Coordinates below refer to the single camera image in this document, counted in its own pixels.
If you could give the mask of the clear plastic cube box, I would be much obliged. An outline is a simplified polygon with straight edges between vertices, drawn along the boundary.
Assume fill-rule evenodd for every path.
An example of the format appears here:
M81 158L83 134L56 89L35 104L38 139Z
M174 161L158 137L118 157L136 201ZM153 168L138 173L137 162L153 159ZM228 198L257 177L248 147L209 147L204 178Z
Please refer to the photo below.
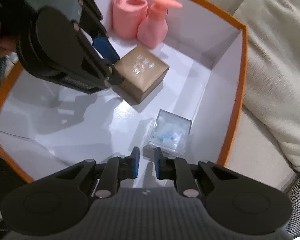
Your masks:
M186 152L191 126L191 120L160 109L146 147L160 147L165 154L182 156Z

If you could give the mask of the pink cylindrical cup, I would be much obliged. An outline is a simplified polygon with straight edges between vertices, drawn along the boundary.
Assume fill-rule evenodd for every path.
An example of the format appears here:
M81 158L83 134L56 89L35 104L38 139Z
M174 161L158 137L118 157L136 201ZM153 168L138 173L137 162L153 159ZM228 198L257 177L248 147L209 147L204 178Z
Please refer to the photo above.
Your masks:
M146 0L113 0L113 31L122 39L134 39L146 18Z

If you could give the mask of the brown cube box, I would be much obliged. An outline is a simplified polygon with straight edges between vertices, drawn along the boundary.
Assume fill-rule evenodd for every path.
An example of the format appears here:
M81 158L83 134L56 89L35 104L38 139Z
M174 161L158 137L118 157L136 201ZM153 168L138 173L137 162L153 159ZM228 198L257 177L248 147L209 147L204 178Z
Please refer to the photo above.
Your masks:
M120 87L137 103L149 96L169 70L168 64L141 44L117 61L114 68L124 78Z

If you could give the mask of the orange cardboard box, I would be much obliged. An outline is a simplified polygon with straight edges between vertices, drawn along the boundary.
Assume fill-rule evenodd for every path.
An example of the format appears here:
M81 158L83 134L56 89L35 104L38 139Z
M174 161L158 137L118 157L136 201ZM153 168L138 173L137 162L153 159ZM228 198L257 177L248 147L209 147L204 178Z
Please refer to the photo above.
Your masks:
M148 182L148 133L160 110L192 121L185 158L228 161L243 104L247 28L207 0L177 0L168 35L153 50L169 65L158 87L136 104L121 88L93 95L12 68L0 87L0 156L31 182L84 159L99 163L140 148L135 186ZM95 0L111 28L111 0Z

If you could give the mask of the beige sofa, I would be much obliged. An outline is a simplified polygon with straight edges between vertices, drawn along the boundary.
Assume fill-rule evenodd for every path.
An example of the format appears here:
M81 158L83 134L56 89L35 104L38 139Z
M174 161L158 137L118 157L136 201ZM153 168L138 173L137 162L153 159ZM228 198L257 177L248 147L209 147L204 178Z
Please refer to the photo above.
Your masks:
M234 16L244 0L208 0ZM227 167L280 190L299 171L292 168L267 126L244 105Z

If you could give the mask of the beige cushion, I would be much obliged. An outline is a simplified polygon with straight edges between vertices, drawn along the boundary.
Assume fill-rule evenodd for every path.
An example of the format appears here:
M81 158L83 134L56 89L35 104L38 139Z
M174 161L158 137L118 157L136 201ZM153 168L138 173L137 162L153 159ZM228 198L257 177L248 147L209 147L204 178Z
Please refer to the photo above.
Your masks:
M234 16L248 28L244 105L300 171L300 0L244 0Z

